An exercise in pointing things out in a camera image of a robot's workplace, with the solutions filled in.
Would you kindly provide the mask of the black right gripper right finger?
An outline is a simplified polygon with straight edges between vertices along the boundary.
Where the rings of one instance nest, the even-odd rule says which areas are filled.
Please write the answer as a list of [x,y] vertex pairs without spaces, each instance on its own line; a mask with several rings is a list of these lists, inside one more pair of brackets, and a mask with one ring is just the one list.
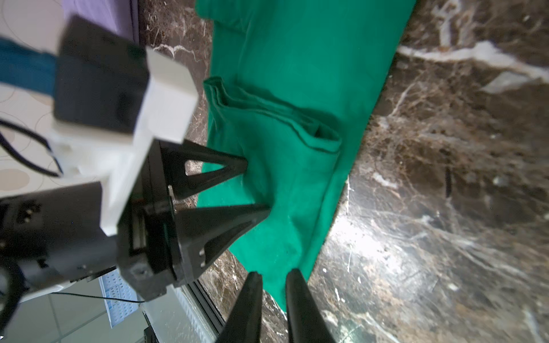
[[335,342],[299,269],[288,273],[285,296],[289,342]]

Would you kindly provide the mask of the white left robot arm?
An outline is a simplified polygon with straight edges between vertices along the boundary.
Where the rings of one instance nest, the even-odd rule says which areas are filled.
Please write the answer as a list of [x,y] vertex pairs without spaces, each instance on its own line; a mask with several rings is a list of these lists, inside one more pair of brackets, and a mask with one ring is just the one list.
[[197,280],[270,214],[266,204],[176,210],[185,199],[246,173],[247,160],[192,141],[155,141],[122,204],[115,234],[100,228],[97,182],[1,200],[1,326],[25,296],[111,270],[144,300]]

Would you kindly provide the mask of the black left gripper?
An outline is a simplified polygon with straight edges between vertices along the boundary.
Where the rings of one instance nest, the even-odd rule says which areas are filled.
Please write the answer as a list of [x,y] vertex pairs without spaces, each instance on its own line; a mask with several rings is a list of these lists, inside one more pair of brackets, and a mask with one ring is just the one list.
[[117,235],[117,267],[142,300],[163,296],[171,284],[197,280],[236,240],[267,219],[270,207],[264,204],[200,207],[174,215],[175,200],[231,180],[247,167],[244,157],[187,139],[181,144],[153,141]]

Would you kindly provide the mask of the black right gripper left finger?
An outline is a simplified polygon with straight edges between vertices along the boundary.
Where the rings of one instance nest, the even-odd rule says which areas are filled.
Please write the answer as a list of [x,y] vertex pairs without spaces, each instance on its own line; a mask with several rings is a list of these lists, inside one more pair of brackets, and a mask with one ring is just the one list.
[[216,343],[260,342],[262,325],[262,276],[250,272]]

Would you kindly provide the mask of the green t-shirt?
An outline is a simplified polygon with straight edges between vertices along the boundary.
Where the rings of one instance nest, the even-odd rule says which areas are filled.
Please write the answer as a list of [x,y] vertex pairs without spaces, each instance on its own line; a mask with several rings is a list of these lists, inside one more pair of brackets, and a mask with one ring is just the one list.
[[231,246],[286,306],[327,237],[414,1],[198,1],[213,23],[209,147],[246,173],[202,192],[200,207],[266,204],[269,217]]

